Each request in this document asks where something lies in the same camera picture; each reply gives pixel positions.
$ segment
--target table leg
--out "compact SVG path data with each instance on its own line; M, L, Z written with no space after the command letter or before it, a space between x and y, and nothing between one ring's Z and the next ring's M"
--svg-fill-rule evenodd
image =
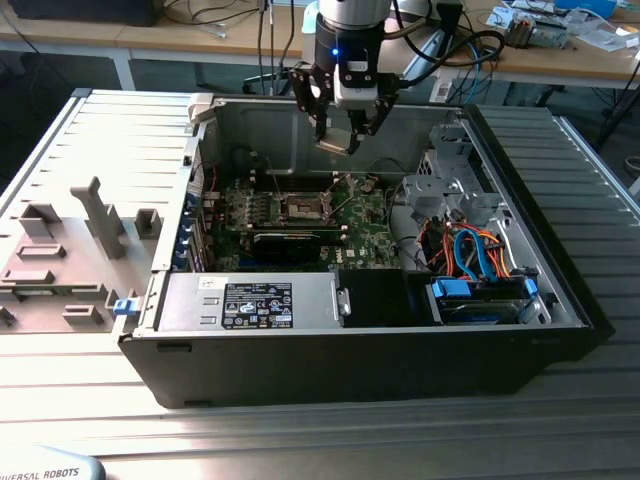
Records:
M111 60L116 67L118 73L118 79L120 80L120 89L122 90L135 90L136 84L133 81L133 75L131 74L131 66L129 60L131 55L128 49L119 48L111 54Z
M446 103L453 86L453 81L458 78L458 69L456 68L439 68L438 78L431 90L429 101L432 103Z

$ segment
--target desk clutter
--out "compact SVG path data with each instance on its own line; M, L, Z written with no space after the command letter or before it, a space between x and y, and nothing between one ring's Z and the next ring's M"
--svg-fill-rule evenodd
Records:
M612 0L556 0L555 3L510 0L502 3L493 8L486 24L505 30L510 47L564 48L570 36L606 52L639 44L638 29L616 26L608 21L616 7ZM633 9L630 5L621 5L620 8Z

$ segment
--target green circuit board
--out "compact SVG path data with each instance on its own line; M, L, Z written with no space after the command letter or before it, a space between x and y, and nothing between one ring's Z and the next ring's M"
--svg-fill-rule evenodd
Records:
M223 221L214 223L215 269L235 271L303 271L334 269L400 268L393 254L393 239L385 218L385 191L373 180L349 176L336 184L330 200L330 224L321 221L319 192L256 192L251 184L235 182L224 190ZM271 265L257 262L251 253L254 236L269 232L288 232L278 228L283 209L303 218L288 218L288 226L297 225L293 235L319 237L321 247L317 261L300 264Z

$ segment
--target blue cable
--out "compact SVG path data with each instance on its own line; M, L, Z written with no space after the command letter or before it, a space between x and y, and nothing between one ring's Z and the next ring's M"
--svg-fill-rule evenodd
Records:
M490 282L495 282L497 280L497 277L493 273L493 270L491 270L491 265L489 265L489 263L487 262L487 257L485 256L485 253L484 253L484 244L482 243L482 239L473 230L464 229L458 232L458 234L456 235L456 238L453 241L453 256L456 260L456 264L458 265L460 270L462 270L464 273L469 275L469 277L471 277L471 280L473 280L474 282L478 280L478 277L476 277L476 275L471 270L469 270L469 268L467 268L467 266L462 261L462 258L460 257L460 247L462 247L462 240L464 239L465 235L471 235L473 240L476 242L476 251L478 252L477 253L478 264L480 265L480 270L482 271L482 275L487 277Z
M473 52L473 58L474 59L478 59L478 51L476 50L476 47L474 47L473 45L469 44L469 46L471 47L471 51ZM464 101L464 104L468 104L471 99L473 98L473 96L476 94L476 87L478 86L478 77L480 76L480 64L476 63L476 76L473 78L473 84L471 85L471 90L469 91L469 96L467 97L467 99Z

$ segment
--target blue latch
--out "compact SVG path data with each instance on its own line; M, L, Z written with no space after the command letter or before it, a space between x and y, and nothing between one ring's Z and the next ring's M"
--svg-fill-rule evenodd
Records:
M465 280L455 278L438 279L431 288L436 298L471 296L471 288L469 288L469 284Z
M535 297L538 294L538 286L533 278L527 278L524 281L524 286L527 289L530 297Z

